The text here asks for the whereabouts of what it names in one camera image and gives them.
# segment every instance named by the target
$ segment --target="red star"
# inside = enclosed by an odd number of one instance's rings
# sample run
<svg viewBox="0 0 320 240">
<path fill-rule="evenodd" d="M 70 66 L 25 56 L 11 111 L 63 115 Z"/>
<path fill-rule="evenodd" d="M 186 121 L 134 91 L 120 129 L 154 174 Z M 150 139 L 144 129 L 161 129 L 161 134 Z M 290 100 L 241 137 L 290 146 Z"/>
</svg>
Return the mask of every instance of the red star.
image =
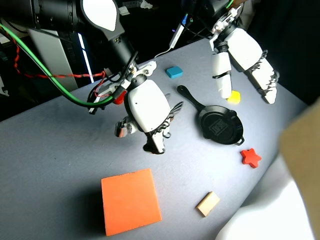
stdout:
<svg viewBox="0 0 320 240">
<path fill-rule="evenodd" d="M 243 157 L 242 163 L 249 164 L 252 168 L 258 167 L 258 161 L 262 158 L 256 154 L 255 150 L 251 148 L 250 150 L 241 151 L 241 155 Z"/>
</svg>

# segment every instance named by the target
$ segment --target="miniature cast iron pan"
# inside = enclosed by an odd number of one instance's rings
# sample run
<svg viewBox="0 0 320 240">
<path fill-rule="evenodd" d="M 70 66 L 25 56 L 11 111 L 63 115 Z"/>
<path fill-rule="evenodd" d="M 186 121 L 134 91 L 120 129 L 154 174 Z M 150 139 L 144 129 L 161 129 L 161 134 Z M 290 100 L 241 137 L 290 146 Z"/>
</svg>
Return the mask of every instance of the miniature cast iron pan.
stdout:
<svg viewBox="0 0 320 240">
<path fill-rule="evenodd" d="M 176 90 L 198 110 L 199 122 L 206 139 L 225 145 L 240 146 L 244 143 L 244 128 L 235 111 L 223 106 L 204 106 L 183 85 L 178 86 Z"/>
</svg>

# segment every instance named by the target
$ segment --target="orange block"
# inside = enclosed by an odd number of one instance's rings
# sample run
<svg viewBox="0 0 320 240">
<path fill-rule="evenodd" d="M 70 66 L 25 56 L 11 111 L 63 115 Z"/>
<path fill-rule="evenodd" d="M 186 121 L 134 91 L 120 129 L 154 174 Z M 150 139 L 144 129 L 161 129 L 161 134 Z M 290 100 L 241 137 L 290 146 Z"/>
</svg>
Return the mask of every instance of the orange block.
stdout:
<svg viewBox="0 0 320 240">
<path fill-rule="evenodd" d="M 162 220 L 151 169 L 103 178 L 101 186 L 107 236 Z"/>
</svg>

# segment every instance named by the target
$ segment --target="green cable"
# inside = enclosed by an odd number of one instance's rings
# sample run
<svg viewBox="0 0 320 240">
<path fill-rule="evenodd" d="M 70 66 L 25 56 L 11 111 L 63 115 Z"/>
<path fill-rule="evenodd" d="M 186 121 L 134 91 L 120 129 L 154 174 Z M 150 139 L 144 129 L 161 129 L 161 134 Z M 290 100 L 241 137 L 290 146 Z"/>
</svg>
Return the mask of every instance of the green cable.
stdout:
<svg viewBox="0 0 320 240">
<path fill-rule="evenodd" d="M 230 8 L 230 6 L 231 6 L 233 3 L 234 3 L 234 0 L 231 0 L 225 8 L 226 8 L 226 9 Z"/>
<path fill-rule="evenodd" d="M 17 35 L 15 35 L 10 29 L 5 27 L 1 23 L 0 23 L 0 27 L 2 27 L 18 43 L 18 45 L 30 55 L 30 57 L 39 65 L 39 67 L 50 77 L 50 79 L 55 84 L 55 86 L 59 88 L 71 100 L 82 105 L 83 107 L 88 107 L 88 108 L 94 108 L 97 106 L 101 107 L 101 105 L 103 104 L 109 104 L 110 102 L 112 102 L 113 100 L 112 96 L 109 96 L 105 100 L 96 102 L 96 103 L 82 101 L 76 98 L 75 96 L 73 96 L 70 92 L 68 92 L 68 90 L 64 88 L 64 86 L 61 85 L 60 82 L 57 81 L 57 79 L 54 76 L 52 76 L 51 72 L 43 65 L 43 63 L 36 57 L 36 55 L 28 48 L 27 45 L 25 45 L 25 43 Z"/>
</svg>

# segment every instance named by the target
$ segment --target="gray table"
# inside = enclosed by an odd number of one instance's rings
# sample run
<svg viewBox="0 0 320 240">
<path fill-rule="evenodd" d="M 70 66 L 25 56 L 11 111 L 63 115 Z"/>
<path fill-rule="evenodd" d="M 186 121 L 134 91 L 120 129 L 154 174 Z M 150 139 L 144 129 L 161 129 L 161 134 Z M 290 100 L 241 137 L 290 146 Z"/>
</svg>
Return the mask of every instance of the gray table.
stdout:
<svg viewBox="0 0 320 240">
<path fill-rule="evenodd" d="M 145 153 L 143 133 L 114 136 L 126 116 L 123 105 L 110 105 L 92 116 L 59 97 L 0 123 L 0 239 L 104 239 L 101 178 L 151 168 L 162 222 L 110 237 L 132 239 L 214 239 L 241 206 L 278 151 L 278 136 L 306 105 L 282 86 L 268 105 L 243 73 L 232 72 L 238 105 L 221 99 L 211 78 L 209 43 L 201 40 L 157 58 L 150 79 L 171 93 L 169 103 L 184 100 L 171 125 L 163 155 Z M 165 69 L 179 66 L 183 77 Z M 221 145 L 202 137 L 196 109 L 176 92 L 186 85 L 205 105 L 237 111 L 242 146 Z M 74 92 L 85 99 L 92 85 Z M 256 169 L 242 164 L 241 150 L 262 156 Z M 203 218 L 195 206 L 210 191 L 221 201 Z"/>
</svg>

